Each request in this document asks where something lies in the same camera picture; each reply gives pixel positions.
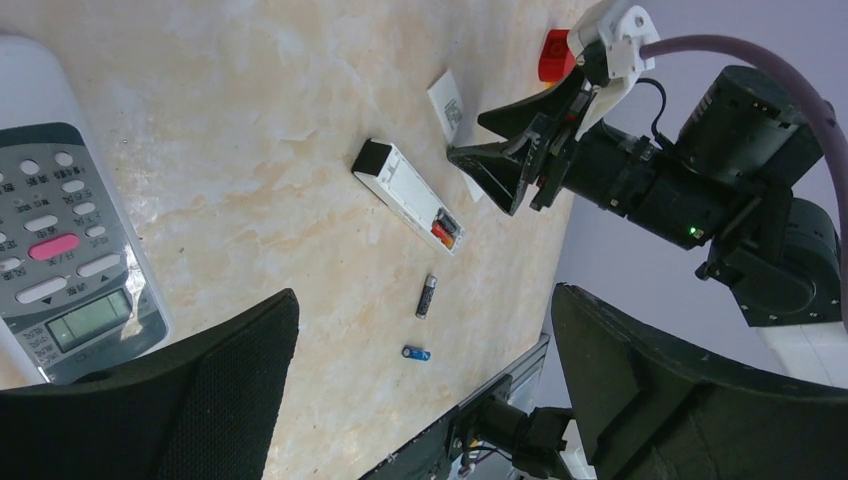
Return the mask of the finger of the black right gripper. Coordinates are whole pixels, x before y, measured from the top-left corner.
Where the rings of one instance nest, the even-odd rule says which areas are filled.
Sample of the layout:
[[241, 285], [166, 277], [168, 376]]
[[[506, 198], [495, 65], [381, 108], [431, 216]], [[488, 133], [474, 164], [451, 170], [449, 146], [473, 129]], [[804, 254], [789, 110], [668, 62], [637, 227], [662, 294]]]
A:
[[484, 129], [509, 140], [517, 138], [538, 114], [549, 118], [555, 128], [565, 130], [567, 116], [583, 92], [586, 76], [575, 68], [554, 87], [515, 103], [478, 115], [477, 123]]
[[448, 161], [468, 175], [506, 215], [521, 205], [536, 172], [537, 135], [524, 134], [503, 142], [451, 147]]

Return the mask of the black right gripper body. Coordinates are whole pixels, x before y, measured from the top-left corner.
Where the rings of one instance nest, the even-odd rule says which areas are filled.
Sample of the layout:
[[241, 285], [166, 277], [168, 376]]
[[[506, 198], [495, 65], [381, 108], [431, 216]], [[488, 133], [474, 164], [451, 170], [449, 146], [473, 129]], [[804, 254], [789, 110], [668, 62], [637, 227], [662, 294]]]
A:
[[611, 145], [602, 133], [587, 132], [579, 141], [575, 133], [597, 93], [597, 88], [586, 79], [583, 92], [574, 102], [567, 116], [565, 130], [543, 116], [545, 125], [539, 130], [539, 143], [534, 149], [538, 158], [533, 183], [537, 193], [530, 208], [539, 212], [553, 205], [563, 189], [598, 205], [609, 199], [611, 174], [609, 165], [601, 160], [603, 150]]

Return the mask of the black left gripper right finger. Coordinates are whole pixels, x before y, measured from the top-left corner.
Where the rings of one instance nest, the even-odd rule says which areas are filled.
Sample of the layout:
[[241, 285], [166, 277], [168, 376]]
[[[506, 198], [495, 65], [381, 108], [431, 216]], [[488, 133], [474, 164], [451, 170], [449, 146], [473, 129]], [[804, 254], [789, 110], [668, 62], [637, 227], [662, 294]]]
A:
[[760, 370], [560, 283], [552, 325], [601, 479], [843, 479], [844, 389]]

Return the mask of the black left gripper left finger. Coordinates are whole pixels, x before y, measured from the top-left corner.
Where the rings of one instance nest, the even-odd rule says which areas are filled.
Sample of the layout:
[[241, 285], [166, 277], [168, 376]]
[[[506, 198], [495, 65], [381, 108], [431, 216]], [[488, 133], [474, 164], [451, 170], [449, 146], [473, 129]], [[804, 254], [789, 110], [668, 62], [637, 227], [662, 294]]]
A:
[[282, 290], [213, 328], [84, 376], [1, 394], [5, 479], [259, 479], [299, 332]]

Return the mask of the white remote battery cover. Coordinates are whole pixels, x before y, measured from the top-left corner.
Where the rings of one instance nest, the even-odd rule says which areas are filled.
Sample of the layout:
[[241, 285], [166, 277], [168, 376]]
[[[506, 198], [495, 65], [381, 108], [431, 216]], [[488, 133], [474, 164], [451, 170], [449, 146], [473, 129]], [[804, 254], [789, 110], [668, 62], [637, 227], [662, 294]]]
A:
[[446, 68], [428, 87], [427, 96], [436, 114], [448, 149], [460, 136], [465, 107], [457, 82], [450, 68]]

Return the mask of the red AAA battery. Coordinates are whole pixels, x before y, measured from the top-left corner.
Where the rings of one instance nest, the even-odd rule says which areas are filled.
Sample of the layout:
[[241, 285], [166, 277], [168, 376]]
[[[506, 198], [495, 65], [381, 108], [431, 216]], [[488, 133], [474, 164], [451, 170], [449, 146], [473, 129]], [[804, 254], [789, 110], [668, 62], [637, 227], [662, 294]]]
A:
[[434, 222], [431, 227], [431, 233], [445, 246], [448, 250], [452, 250], [455, 245], [455, 238], [451, 233], [438, 221]]

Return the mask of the black silver AAA battery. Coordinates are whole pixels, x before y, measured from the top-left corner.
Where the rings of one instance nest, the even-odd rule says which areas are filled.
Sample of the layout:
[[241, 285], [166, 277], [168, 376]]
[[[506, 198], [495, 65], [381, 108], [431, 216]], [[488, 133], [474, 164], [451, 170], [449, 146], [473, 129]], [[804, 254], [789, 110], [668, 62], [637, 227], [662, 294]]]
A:
[[432, 299], [433, 299], [433, 295], [434, 295], [434, 292], [435, 292], [437, 281], [438, 281], [438, 279], [437, 279], [436, 276], [434, 276], [432, 274], [427, 275], [427, 277], [424, 281], [424, 284], [423, 284], [423, 287], [422, 287], [422, 292], [421, 292], [421, 295], [420, 295], [420, 298], [419, 298], [419, 301], [418, 301], [418, 304], [417, 304], [417, 307], [416, 307], [416, 311], [415, 311], [415, 315], [416, 315], [417, 318], [425, 319], [427, 317], [427, 314], [428, 314], [429, 309], [430, 309], [430, 305], [432, 303]]

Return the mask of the grey remote control with buttons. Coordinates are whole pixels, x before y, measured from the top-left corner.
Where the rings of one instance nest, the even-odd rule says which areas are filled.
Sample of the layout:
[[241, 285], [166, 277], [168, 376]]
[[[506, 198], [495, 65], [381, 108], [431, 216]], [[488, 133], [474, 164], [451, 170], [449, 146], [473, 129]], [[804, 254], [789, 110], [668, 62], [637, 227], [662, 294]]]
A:
[[173, 320], [53, 53], [1, 38], [1, 372], [70, 384], [165, 346]]

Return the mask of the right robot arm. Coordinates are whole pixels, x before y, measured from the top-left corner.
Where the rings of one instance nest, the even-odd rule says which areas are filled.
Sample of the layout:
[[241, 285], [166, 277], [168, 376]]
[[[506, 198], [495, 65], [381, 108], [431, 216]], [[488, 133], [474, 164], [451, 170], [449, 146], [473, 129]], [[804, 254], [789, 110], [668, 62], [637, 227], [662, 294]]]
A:
[[783, 370], [845, 387], [847, 224], [793, 192], [822, 150], [783, 89], [728, 66], [675, 140], [592, 120], [601, 89], [576, 68], [482, 113], [498, 141], [452, 148], [448, 160], [507, 214], [530, 186], [535, 210], [568, 190], [682, 249], [707, 246], [697, 277], [730, 290]]

